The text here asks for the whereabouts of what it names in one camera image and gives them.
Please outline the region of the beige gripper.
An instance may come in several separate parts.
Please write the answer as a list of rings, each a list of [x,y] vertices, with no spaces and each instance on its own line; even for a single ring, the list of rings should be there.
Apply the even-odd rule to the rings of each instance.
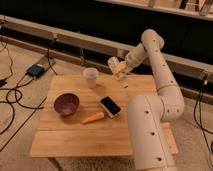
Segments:
[[[131,72],[135,67],[140,65],[140,58],[134,55],[133,53],[129,53],[125,57],[126,68],[125,72]]]

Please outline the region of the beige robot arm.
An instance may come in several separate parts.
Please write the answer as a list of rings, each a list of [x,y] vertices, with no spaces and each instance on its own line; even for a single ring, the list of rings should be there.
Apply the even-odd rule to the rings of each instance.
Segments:
[[[141,43],[125,57],[131,69],[148,57],[157,87],[155,96],[139,94],[128,102],[128,127],[137,171],[177,171],[161,123],[183,114],[184,99],[161,53],[163,45],[163,38],[147,29]]]

